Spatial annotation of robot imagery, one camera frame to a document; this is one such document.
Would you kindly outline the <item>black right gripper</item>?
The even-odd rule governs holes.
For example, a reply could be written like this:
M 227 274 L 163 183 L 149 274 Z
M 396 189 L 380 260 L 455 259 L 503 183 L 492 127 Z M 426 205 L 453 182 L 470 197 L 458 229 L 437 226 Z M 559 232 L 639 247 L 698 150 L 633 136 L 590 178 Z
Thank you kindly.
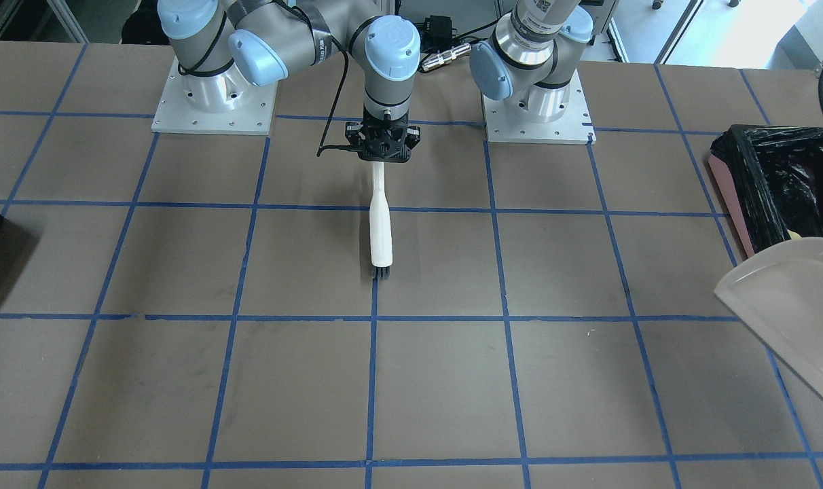
M 409 125 L 407 117 L 378 120 L 365 117 L 361 122 L 346 123 L 348 149 L 370 162 L 407 163 L 412 149 L 420 142 L 420 127 Z

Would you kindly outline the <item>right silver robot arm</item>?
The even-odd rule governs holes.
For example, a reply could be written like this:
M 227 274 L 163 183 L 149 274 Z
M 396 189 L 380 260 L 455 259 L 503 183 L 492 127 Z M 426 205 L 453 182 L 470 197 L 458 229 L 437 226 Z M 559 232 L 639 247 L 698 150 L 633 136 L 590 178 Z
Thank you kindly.
M 341 54 L 364 71 L 364 109 L 338 149 L 405 163 L 420 142 L 408 116 L 420 34 L 377 1 L 159 1 L 156 10 L 175 64 L 153 131 L 266 134 L 257 115 L 271 111 L 266 90 Z

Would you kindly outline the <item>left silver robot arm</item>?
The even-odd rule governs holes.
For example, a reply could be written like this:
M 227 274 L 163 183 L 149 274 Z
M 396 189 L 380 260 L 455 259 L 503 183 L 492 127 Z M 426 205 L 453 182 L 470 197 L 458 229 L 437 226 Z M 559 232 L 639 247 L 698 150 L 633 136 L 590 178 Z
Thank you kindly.
M 525 120 L 551 123 L 566 113 L 592 35 L 593 19 L 577 1 L 519 1 L 473 46 L 471 74 L 483 97 Z

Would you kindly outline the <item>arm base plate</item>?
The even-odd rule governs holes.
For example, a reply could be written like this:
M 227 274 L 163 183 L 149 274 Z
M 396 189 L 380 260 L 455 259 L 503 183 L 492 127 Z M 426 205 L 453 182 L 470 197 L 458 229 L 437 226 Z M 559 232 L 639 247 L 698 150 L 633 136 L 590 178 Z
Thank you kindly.
M 173 59 L 151 130 L 159 133 L 266 136 L 278 84 L 253 86 L 237 66 L 213 77 L 181 75 Z
M 532 86 L 501 101 L 481 96 L 481 103 L 490 142 L 597 142 L 578 71 L 567 86 L 555 90 Z

